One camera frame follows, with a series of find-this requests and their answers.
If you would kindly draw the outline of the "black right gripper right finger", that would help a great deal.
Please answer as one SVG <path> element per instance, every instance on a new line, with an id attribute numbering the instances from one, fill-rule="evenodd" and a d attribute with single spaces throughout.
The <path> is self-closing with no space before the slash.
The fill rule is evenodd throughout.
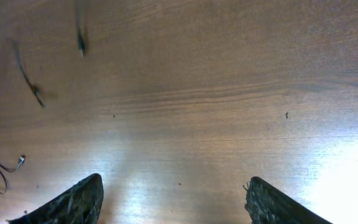
<path id="1" fill-rule="evenodd" d="M 252 224 L 330 224 L 260 177 L 252 177 L 243 188 Z"/>

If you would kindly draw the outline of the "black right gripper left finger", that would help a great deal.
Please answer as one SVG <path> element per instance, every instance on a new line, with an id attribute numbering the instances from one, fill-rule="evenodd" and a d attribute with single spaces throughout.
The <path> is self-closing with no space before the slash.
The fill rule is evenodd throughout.
<path id="1" fill-rule="evenodd" d="M 100 174 L 79 181 L 38 209 L 8 224 L 94 224 L 98 222 L 104 189 Z"/>

